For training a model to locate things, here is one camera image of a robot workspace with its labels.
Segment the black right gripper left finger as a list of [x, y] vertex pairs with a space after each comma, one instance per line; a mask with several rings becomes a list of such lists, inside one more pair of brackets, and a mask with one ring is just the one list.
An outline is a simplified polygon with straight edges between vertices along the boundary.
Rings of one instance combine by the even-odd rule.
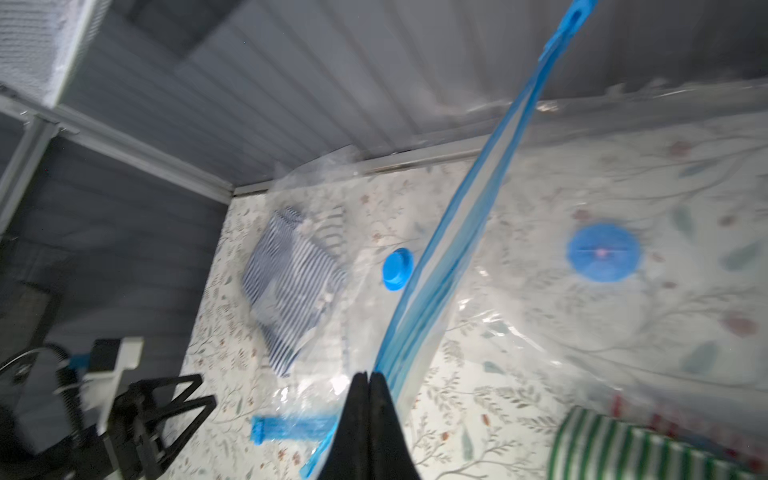
[[353, 376], [342, 415], [319, 480], [364, 480], [369, 476], [369, 379]]

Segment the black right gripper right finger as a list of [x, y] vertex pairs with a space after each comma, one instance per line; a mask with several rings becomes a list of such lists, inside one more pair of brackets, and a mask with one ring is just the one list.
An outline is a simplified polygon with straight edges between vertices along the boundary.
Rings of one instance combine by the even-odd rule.
[[385, 377], [378, 372], [369, 382], [369, 478], [419, 480]]

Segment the green white striped garment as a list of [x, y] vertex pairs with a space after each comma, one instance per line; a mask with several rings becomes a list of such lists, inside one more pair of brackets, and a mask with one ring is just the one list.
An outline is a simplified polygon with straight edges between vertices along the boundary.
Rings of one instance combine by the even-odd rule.
[[560, 424], [548, 479], [765, 479], [767, 445], [693, 416], [627, 422], [580, 406]]

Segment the clear vacuum bag blue zipper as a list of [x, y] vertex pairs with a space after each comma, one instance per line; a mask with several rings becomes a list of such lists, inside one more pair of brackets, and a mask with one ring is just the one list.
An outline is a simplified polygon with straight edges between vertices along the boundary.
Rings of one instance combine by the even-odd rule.
[[352, 378], [374, 372], [387, 382], [401, 421], [407, 391], [430, 361], [430, 339], [466, 272], [484, 232], [503, 179], [533, 115], [540, 92], [557, 59], [594, 9], [591, 1], [572, 3], [545, 45], [537, 68], [492, 132], [448, 203], [425, 247], [414, 253], [413, 274], [400, 291], [389, 291], [369, 274], [362, 251], [352, 245], [352, 227], [343, 213], [320, 217], [316, 199], [301, 208], [306, 232], [336, 256], [346, 283], [314, 337], [300, 351], [290, 375], [276, 393], [277, 411], [258, 416], [252, 438], [310, 441], [315, 448], [300, 469], [318, 479], [342, 415]]

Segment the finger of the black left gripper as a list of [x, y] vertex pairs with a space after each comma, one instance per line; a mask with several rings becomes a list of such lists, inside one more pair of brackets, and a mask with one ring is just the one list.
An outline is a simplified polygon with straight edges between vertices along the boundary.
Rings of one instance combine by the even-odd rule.
[[[131, 439], [143, 474], [164, 474], [217, 406], [213, 395], [191, 399], [202, 385], [200, 374], [142, 380], [129, 386]], [[154, 392], [164, 387], [186, 384], [186, 388], [164, 405], [155, 401]], [[198, 415], [170, 444], [163, 443], [158, 428], [167, 420], [198, 410]]]

